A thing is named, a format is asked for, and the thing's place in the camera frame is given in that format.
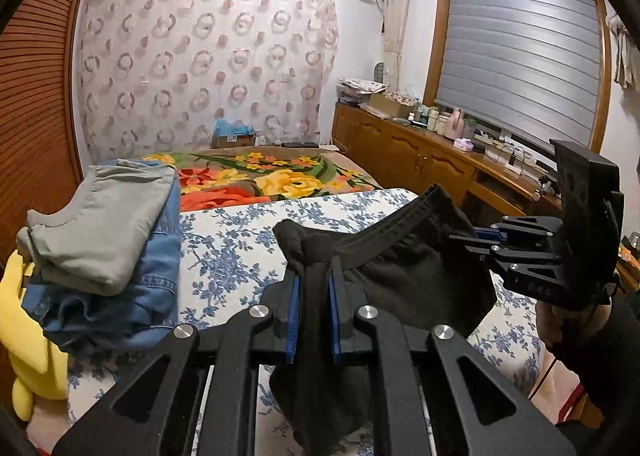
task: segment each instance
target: window blind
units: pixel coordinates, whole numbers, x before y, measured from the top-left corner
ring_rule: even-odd
[[[588,145],[599,83],[595,0],[450,0],[436,103],[550,150]]]

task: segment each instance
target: yellow plush toy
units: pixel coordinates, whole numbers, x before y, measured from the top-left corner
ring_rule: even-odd
[[[33,273],[14,251],[0,282],[0,342],[9,351],[17,378],[12,390],[15,413],[27,422],[33,411],[33,394],[49,400],[66,400],[66,354],[44,338],[40,325],[20,307],[22,277]]]

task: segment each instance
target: silver screw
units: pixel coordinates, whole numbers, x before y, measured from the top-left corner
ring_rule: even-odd
[[[267,317],[268,314],[269,314],[269,308],[267,308],[267,306],[265,306],[264,304],[257,304],[249,308],[249,315],[251,315],[251,317],[254,317],[256,319]]]
[[[174,328],[174,335],[179,339],[188,339],[193,335],[193,326],[190,324],[178,324]]]
[[[358,315],[365,319],[374,319],[378,316],[378,309],[375,306],[367,304],[358,309]]]
[[[453,328],[446,324],[438,324],[433,328],[433,334],[442,341],[448,341],[453,337]]]

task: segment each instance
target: person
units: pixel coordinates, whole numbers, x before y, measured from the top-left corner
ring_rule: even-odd
[[[580,377],[605,421],[590,429],[579,421],[558,429],[580,456],[640,455],[640,323],[620,297],[610,305],[568,312],[536,305],[536,326],[547,349]]]

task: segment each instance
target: bedsheet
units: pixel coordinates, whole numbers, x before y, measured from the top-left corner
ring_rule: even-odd
[[[143,159],[177,169],[181,212],[380,188],[350,159],[323,149],[236,147]]]
[[[206,328],[224,323],[242,308],[257,303],[265,286],[284,274],[286,262],[271,232],[282,219],[288,217],[318,229],[358,232],[415,197],[404,189],[389,189],[182,214],[180,321]],[[542,363],[534,301],[505,290],[495,274],[492,278],[497,302],[468,341],[527,394]],[[135,355],[124,353],[70,359],[70,420],[80,418],[135,360]],[[298,456],[302,449],[269,388],[272,371],[271,367],[260,367],[255,453]],[[366,426],[345,438],[334,453],[372,454],[371,443]]]

